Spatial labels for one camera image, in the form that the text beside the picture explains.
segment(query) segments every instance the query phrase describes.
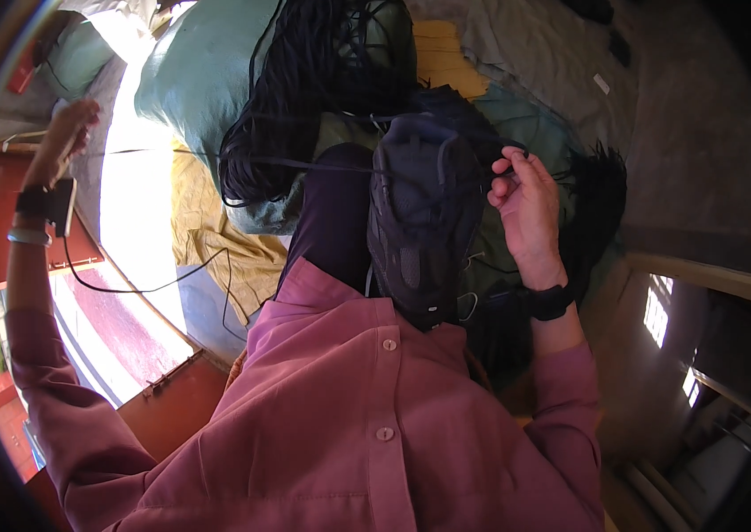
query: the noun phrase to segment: dark trousers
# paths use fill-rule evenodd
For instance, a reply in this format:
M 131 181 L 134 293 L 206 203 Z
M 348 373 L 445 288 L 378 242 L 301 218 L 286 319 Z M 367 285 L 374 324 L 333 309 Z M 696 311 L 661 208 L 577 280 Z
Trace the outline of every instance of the dark trousers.
M 367 248 L 372 150 L 350 142 L 339 144 L 322 153 L 317 163 L 365 171 L 320 168 L 307 172 L 299 225 L 289 244 L 278 290 L 289 268 L 305 257 L 331 277 L 365 293 L 372 261 Z

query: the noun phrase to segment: shirt sleeve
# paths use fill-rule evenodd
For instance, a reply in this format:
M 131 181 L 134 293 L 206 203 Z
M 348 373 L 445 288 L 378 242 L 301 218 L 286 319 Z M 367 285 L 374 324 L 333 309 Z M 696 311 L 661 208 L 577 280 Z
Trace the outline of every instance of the shirt sleeve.
M 584 342 L 542 356 L 534 374 L 538 408 L 526 434 L 602 528 L 600 449 L 594 436 L 599 394 L 591 349 Z
M 129 514 L 157 463 L 109 402 L 82 387 L 53 316 L 6 315 L 12 373 L 29 404 L 47 473 L 74 530 L 101 530 Z

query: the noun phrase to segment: shirt button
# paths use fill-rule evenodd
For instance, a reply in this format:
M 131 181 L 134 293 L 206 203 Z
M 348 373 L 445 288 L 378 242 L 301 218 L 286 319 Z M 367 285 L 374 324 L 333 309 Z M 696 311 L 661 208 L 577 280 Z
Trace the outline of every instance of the shirt button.
M 375 431 L 375 437 L 382 442 L 389 442 L 393 439 L 393 429 L 389 426 L 382 426 L 379 430 Z

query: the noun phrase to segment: pink shirt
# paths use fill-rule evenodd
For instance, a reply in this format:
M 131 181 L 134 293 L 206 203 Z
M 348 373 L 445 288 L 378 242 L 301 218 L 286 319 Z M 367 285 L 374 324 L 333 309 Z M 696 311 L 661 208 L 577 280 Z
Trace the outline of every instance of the pink shirt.
M 14 375 L 77 530 L 602 529 L 586 344 L 540 358 L 521 429 L 469 379 L 464 330 L 423 334 L 304 259 L 212 419 L 156 463 L 80 387 L 54 320 L 8 314 Z

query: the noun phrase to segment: white label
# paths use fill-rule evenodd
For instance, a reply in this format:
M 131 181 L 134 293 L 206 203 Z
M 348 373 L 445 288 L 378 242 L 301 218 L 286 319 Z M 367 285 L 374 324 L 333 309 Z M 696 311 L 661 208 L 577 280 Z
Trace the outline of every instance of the white label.
M 603 94 L 609 94 L 609 84 L 600 74 L 594 74 L 594 83 L 603 91 Z

